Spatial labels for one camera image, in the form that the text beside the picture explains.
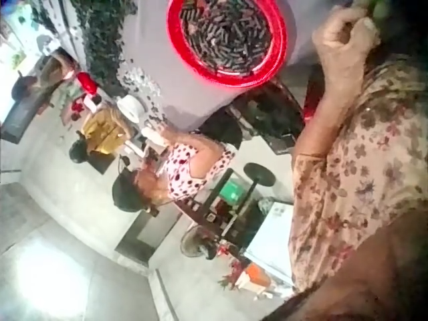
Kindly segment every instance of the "yellow shirt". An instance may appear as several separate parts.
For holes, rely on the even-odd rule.
[[[108,108],[96,112],[83,125],[82,134],[88,142],[88,151],[111,154],[125,143],[125,131],[117,125]]]

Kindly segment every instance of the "hand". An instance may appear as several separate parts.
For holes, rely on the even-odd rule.
[[[380,43],[374,23],[363,8],[335,7],[312,39],[324,70],[326,95],[352,104],[361,93],[367,55]]]
[[[73,65],[67,64],[62,67],[62,79],[67,80],[70,79],[74,75]]]

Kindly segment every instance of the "red cloth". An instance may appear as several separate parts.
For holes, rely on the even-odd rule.
[[[79,80],[82,88],[91,95],[96,95],[96,90],[98,89],[98,85],[95,81],[92,80],[91,76],[87,72],[79,72],[77,74],[77,79]]]
[[[83,112],[85,110],[85,107],[83,105],[83,99],[85,97],[85,94],[81,95],[79,98],[76,98],[73,102],[72,102],[72,107],[71,110],[75,113],[75,114],[80,114],[81,112]]]

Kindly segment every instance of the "orange object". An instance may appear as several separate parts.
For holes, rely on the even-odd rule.
[[[249,266],[247,266],[245,272],[249,276],[251,283],[257,284],[258,286],[263,286],[265,288],[270,287],[270,277],[257,264],[251,263]]]

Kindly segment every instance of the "fan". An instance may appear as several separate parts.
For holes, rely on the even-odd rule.
[[[217,255],[217,245],[201,226],[194,226],[181,239],[180,250],[187,257],[202,257],[214,259]]]

